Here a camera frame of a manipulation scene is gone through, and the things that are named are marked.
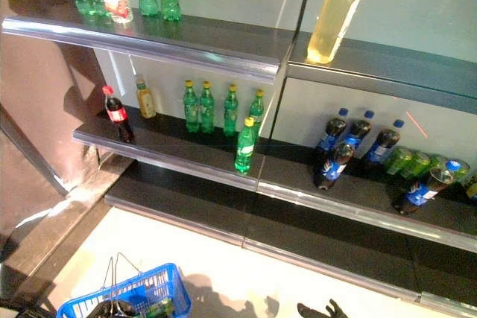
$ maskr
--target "bottle cap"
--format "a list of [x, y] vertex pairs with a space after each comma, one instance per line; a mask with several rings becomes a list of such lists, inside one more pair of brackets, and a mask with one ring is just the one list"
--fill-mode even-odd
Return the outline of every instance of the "bottle cap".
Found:
[[446, 163], [446, 168], [450, 171], [458, 171], [461, 168], [461, 164], [459, 162], [456, 162], [455, 160], [449, 160]]
[[367, 118], [367, 119], [371, 119], [372, 117], [374, 117], [374, 112], [368, 110], [364, 113], [364, 117]]
[[397, 119], [394, 121], [393, 126], [396, 128], [401, 128], [404, 125], [404, 121], [401, 119]]
[[246, 117], [246, 119], [245, 119], [244, 122], [245, 122], [245, 126], [246, 126], [246, 127], [253, 127], [253, 118], [251, 118], [251, 117]]
[[340, 112], [338, 112], [339, 115], [343, 116], [343, 117], [346, 117], [346, 115], [348, 114], [348, 109], [347, 108], [340, 108]]
[[105, 95], [112, 95], [113, 94], [113, 88], [111, 86], [103, 86], [103, 93]]

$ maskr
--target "yellow bottle cap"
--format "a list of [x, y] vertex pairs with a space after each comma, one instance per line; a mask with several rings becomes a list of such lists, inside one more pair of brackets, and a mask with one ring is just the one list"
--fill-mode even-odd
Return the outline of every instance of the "yellow bottle cap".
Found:
[[246, 117], [246, 119], [245, 119], [245, 126], [246, 126], [246, 127], [253, 127], [253, 118], [251, 118], [251, 117]]

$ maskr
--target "black glove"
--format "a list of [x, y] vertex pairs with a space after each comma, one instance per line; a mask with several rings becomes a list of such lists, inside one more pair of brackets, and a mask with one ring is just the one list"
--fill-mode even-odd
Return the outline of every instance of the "black glove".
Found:
[[[348, 318], [346, 314], [341, 310], [340, 306], [330, 299], [329, 301], [333, 308], [329, 307], [328, 305], [326, 306], [326, 310], [329, 312], [329, 317], [331, 318]], [[329, 318], [326, 314], [323, 314], [321, 312], [315, 311], [314, 309], [308, 308], [305, 305], [298, 303], [297, 304], [297, 309], [298, 313], [303, 317], [303, 318]]]

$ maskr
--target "coca-cola bottle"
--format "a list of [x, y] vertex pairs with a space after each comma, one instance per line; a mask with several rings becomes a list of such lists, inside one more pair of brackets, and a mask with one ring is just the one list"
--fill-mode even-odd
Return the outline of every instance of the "coca-cola bottle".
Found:
[[113, 97], [113, 88], [111, 86], [104, 86], [103, 93], [106, 95], [107, 114], [118, 129], [119, 139], [126, 143], [131, 142], [134, 134], [127, 122], [126, 109], [118, 98]]

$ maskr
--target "store shelf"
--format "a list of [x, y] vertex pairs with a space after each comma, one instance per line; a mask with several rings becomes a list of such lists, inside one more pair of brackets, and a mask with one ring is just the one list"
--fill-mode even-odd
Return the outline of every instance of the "store shelf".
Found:
[[104, 18], [80, 18], [71, 7], [52, 9], [49, 18], [9, 16], [4, 34], [88, 46], [154, 60], [185, 63], [209, 70], [251, 76], [273, 83], [293, 31], [183, 16], [179, 22], [141, 16], [117, 25]]
[[306, 60], [310, 33], [299, 33], [289, 77], [360, 89], [477, 114], [477, 63], [420, 51], [344, 39], [335, 59]]

